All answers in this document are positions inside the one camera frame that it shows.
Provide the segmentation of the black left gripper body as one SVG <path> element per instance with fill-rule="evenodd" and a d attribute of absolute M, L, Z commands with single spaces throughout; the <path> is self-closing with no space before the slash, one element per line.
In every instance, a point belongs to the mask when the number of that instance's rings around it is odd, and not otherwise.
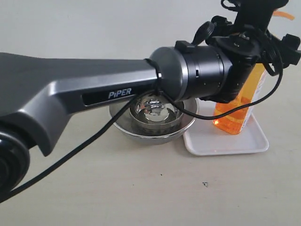
<path fill-rule="evenodd" d="M 286 6 L 288 1 L 231 0 L 229 3 L 230 7 L 221 1 L 225 9 L 237 13 L 234 23 L 224 17 L 213 17 L 212 23 L 216 27 L 206 40 L 232 63 L 221 89 L 207 98 L 223 104 L 237 97 L 256 64 L 263 64 L 271 76 L 282 79 L 283 70 L 297 65 L 301 59 L 300 37 L 286 34 L 279 39 L 268 30 L 273 13 Z"/>

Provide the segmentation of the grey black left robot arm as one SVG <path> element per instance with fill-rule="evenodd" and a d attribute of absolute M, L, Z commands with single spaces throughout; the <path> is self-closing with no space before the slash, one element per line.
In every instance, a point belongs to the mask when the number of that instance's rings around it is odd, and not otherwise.
<path fill-rule="evenodd" d="M 145 59 L 39 58 L 0 54 L 0 200 L 23 192 L 104 134 L 146 95 L 174 106 L 198 98 L 227 104 L 241 91 L 256 64 L 271 76 L 301 59 L 301 39 L 271 34 L 268 26 L 285 0 L 233 0 L 235 21 L 214 16 L 193 41 L 178 40 Z M 52 153 L 70 118 L 83 111 L 125 102 L 95 135 L 48 169 L 22 184 L 30 149 Z"/>

